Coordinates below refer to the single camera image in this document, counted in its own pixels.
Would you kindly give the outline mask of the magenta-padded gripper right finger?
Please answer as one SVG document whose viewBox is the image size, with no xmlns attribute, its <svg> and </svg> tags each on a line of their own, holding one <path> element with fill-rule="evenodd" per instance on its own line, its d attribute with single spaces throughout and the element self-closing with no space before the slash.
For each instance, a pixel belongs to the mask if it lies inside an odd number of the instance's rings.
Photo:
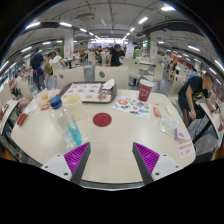
<svg viewBox="0 0 224 224">
<path fill-rule="evenodd" d="M 158 154 L 139 143 L 133 143 L 132 152 L 145 185 L 182 169 L 168 154 Z"/>
</svg>

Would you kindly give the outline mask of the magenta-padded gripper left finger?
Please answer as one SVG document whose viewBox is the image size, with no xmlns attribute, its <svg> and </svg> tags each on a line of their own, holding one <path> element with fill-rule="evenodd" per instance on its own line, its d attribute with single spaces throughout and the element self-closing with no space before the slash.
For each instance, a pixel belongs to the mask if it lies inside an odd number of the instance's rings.
<svg viewBox="0 0 224 224">
<path fill-rule="evenodd" d="M 56 154 L 42 166 L 42 169 L 79 185 L 90 152 L 90 143 L 87 142 L 65 155 Z"/>
</svg>

